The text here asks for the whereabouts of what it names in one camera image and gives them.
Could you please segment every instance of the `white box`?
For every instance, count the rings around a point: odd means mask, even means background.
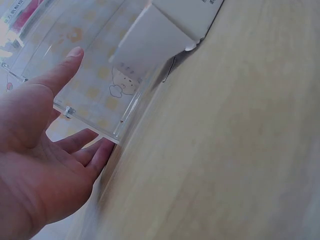
[[[223,0],[153,0],[136,19],[109,61],[139,79],[203,39]]]

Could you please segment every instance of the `wooden table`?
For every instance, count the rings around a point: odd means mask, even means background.
[[[320,1],[225,0],[136,124],[70,239],[320,239]]]

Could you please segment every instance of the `finger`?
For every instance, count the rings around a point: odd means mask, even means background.
[[[50,127],[50,125],[60,116],[60,114],[61,113],[59,111],[55,110],[54,108],[52,109],[52,112],[50,114],[45,130],[47,130]]]
[[[27,84],[40,84],[48,87],[55,97],[60,90],[77,73],[84,57],[84,50],[77,46],[73,48],[63,62],[48,71],[46,74],[27,81]]]
[[[102,138],[96,143],[92,144],[91,146],[74,152],[72,156],[74,156],[78,162],[80,162],[84,167],[86,167],[104,141],[107,140],[105,138]]]
[[[114,147],[115,144],[113,142],[109,140],[103,141],[91,162],[86,166],[88,174],[92,177],[93,181],[99,177],[101,171],[104,169]]]
[[[77,132],[76,134],[68,136],[65,139],[57,141],[55,144],[67,153],[72,154],[82,149],[86,144],[90,143],[92,140],[98,137],[98,135],[99,134],[87,128],[80,132]]]

